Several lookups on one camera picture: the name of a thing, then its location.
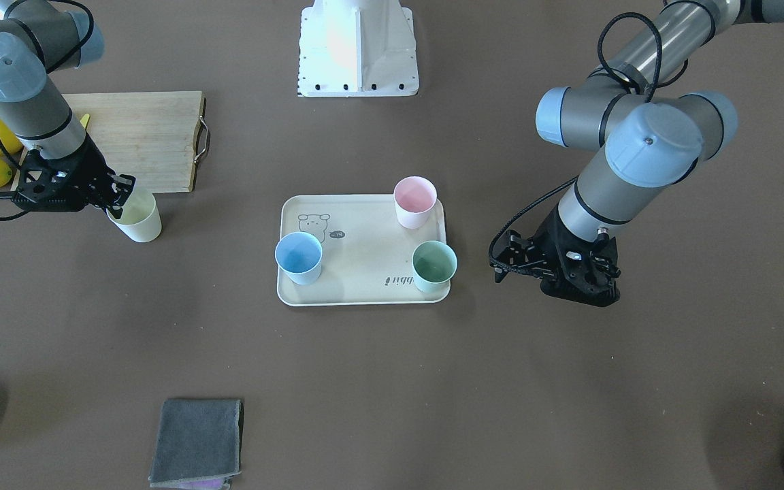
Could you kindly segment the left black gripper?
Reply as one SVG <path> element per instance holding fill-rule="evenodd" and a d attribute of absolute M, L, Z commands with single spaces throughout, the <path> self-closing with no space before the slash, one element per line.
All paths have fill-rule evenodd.
<path fill-rule="evenodd" d="M 503 229 L 489 245 L 494 282 L 509 273 L 541 279 L 545 295 L 606 307 L 619 301 L 617 241 L 600 232 L 583 241 L 562 223 L 553 209 L 535 235 L 523 238 Z"/>

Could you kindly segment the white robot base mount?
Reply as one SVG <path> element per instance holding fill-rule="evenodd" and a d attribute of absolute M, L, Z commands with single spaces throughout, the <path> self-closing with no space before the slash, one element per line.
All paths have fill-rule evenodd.
<path fill-rule="evenodd" d="M 301 97 L 401 97 L 419 90 L 412 10 L 398 1 L 315 1 L 301 11 Z"/>

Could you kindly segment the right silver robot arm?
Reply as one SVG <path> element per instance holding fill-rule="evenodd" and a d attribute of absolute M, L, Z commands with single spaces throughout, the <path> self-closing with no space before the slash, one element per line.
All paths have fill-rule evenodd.
<path fill-rule="evenodd" d="M 0 121 L 26 149 L 16 189 L 0 192 L 0 199 L 9 199 L 19 215 L 91 206 L 121 217 L 135 178 L 108 167 L 50 79 L 103 52 L 103 35 L 81 3 L 66 12 L 50 1 L 0 1 Z"/>

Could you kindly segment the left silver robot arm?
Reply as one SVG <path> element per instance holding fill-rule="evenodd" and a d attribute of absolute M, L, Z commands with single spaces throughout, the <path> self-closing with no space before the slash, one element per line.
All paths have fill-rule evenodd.
<path fill-rule="evenodd" d="M 687 177 L 734 139 L 738 114 L 716 92 L 656 97 L 683 74 L 691 54 L 739 24 L 784 24 L 784 1 L 668 1 L 644 31 L 600 64 L 580 87 L 557 87 L 536 108 L 546 142 L 594 151 L 558 190 L 563 197 L 531 237 L 510 225 L 489 245 L 495 282 L 517 274 L 542 292 L 606 307 L 619 300 L 616 236 L 666 187 Z"/>

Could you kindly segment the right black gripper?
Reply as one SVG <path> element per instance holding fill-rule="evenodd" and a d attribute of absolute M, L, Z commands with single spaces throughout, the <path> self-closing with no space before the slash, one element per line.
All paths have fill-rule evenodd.
<path fill-rule="evenodd" d="M 77 212 L 93 205 L 120 219 L 135 183 L 135 176 L 116 176 L 87 136 L 77 151 L 62 159 L 26 152 L 10 201 L 31 212 Z"/>

